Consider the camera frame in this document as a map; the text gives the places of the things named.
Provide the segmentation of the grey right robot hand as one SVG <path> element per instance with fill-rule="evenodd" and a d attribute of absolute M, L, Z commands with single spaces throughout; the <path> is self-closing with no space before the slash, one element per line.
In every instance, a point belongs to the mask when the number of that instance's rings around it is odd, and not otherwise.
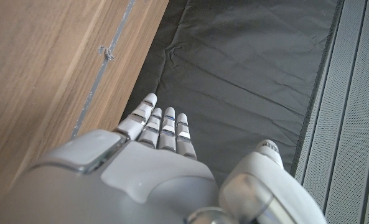
<path fill-rule="evenodd" d="M 325 223 L 315 200 L 261 141 L 218 184 L 185 114 L 148 94 L 113 131 L 97 129 L 29 165 L 0 223 Z"/>

